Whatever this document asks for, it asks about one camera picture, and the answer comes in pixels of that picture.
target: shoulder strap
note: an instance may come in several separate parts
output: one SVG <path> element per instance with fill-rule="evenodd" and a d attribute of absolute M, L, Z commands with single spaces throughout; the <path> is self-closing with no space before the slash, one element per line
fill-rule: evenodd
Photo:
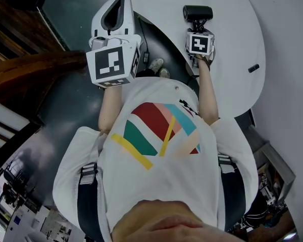
<path fill-rule="evenodd" d="M 225 204 L 225 231 L 227 231 L 245 214 L 246 197 L 237 164 L 232 162 L 229 156 L 219 154 L 218 157 Z"/>
<path fill-rule="evenodd" d="M 77 215 L 81 230 L 95 241 L 104 241 L 97 214 L 97 164 L 82 167 L 78 186 Z"/>

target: desk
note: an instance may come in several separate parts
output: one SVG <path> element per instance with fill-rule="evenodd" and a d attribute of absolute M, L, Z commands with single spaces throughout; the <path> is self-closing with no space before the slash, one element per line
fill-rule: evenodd
<path fill-rule="evenodd" d="M 265 79 L 265 47 L 261 28 L 249 0 L 131 0 L 133 9 L 156 25 L 191 64 L 185 49 L 184 5 L 213 9 L 205 27 L 215 35 L 216 58 L 211 77 L 219 117 L 236 117 L 259 98 Z M 248 68 L 259 64 L 253 73 Z"/>

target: colorful stripe graphic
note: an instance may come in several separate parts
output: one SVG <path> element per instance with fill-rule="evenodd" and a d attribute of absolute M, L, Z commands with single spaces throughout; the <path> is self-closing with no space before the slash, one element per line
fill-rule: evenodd
<path fill-rule="evenodd" d="M 158 152 L 142 135 L 140 130 L 129 120 L 126 122 L 123 138 L 131 143 L 142 155 L 155 156 Z"/>
<path fill-rule="evenodd" d="M 139 105 L 132 114 L 138 116 L 162 141 L 165 139 L 169 124 L 153 103 L 145 102 Z M 174 132 L 171 132 L 170 139 L 174 135 Z"/>
<path fill-rule="evenodd" d="M 175 116 L 176 120 L 180 123 L 187 136 L 189 136 L 195 129 L 196 126 L 191 119 L 188 118 L 182 111 L 180 111 L 176 105 L 164 104 L 164 106 Z"/>
<path fill-rule="evenodd" d="M 153 164 L 145 156 L 141 155 L 131 143 L 129 143 L 120 135 L 113 134 L 111 136 L 111 139 L 114 140 L 116 143 L 120 144 L 122 147 L 124 147 L 147 170 L 149 170 L 153 166 Z"/>
<path fill-rule="evenodd" d="M 175 117 L 172 116 L 170 125 L 168 126 L 166 136 L 165 136 L 165 139 L 164 139 L 161 151 L 160 151 L 160 157 L 163 157 L 165 155 L 166 148 L 167 148 L 167 145 L 168 145 L 168 141 L 170 140 L 170 134 L 172 133 L 174 124 L 175 124 Z"/>
<path fill-rule="evenodd" d="M 164 106 L 164 104 L 154 103 L 154 105 L 159 109 L 159 111 L 163 114 L 168 124 L 170 124 L 172 119 L 172 113 Z M 173 131 L 177 134 L 182 129 L 182 126 L 178 121 L 175 121 L 173 126 Z"/>

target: sneaker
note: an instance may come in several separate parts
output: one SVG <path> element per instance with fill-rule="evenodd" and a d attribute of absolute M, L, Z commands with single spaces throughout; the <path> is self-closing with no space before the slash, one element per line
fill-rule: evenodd
<path fill-rule="evenodd" d="M 159 77 L 169 79 L 170 78 L 170 72 L 166 68 L 162 68 L 162 69 L 160 69 Z"/>
<path fill-rule="evenodd" d="M 163 63 L 164 63 L 164 59 L 157 58 L 157 59 L 152 61 L 152 63 L 149 65 L 148 68 L 153 70 L 154 73 L 157 73 L 158 70 L 162 67 Z"/>

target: gray floor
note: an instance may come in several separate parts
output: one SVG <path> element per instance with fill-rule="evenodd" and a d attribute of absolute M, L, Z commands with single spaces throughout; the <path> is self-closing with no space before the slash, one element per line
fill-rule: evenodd
<path fill-rule="evenodd" d="M 106 0 L 46 0 L 43 10 L 70 50 L 89 51 L 91 20 Z M 135 19 L 136 33 L 141 34 Z M 178 49 L 154 25 L 143 22 L 150 51 L 150 61 L 157 57 L 165 60 L 171 78 L 186 82 L 185 60 Z M 145 51 L 145 42 L 141 52 Z M 138 71 L 145 68 L 140 60 Z M 196 81 L 191 87 L 198 93 Z M 45 205 L 52 205 L 54 178 L 62 157 L 76 130 L 81 126 L 97 128 L 103 90 L 85 75 L 72 73 L 59 79 L 47 97 L 40 117 L 46 124 L 33 135 L 15 155 L 19 157 L 36 184 L 34 195 Z M 239 117 L 244 127 L 249 124 L 247 114 Z"/>

